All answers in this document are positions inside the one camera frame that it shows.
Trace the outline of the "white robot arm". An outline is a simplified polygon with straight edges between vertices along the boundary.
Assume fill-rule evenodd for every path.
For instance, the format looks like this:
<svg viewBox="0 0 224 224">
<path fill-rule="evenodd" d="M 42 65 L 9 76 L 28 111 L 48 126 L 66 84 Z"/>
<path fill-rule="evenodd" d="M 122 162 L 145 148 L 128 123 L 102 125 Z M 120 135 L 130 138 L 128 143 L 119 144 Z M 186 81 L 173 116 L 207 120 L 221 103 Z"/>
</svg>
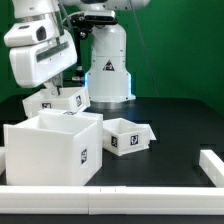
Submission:
<svg viewBox="0 0 224 224">
<path fill-rule="evenodd" d="M 23 88 L 45 85 L 61 94 L 60 74 L 79 65 L 78 41 L 92 37 L 91 67 L 81 76 L 90 100 L 133 100 L 126 70 L 126 32 L 117 10 L 136 10 L 150 0 L 12 0 L 17 22 L 4 36 L 16 82 Z"/>
</svg>

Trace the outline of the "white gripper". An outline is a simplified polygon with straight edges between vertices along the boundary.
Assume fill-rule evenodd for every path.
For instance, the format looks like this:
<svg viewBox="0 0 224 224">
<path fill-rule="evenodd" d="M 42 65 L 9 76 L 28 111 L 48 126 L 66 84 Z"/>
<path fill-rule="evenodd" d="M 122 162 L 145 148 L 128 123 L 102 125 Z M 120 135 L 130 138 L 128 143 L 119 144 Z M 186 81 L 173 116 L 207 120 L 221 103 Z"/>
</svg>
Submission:
<svg viewBox="0 0 224 224">
<path fill-rule="evenodd" d="M 60 89 L 51 79 L 77 61 L 77 53 L 71 34 L 33 46 L 12 48 L 9 53 L 12 71 L 17 84 L 34 88 L 44 82 L 51 95 L 59 95 Z"/>
</svg>

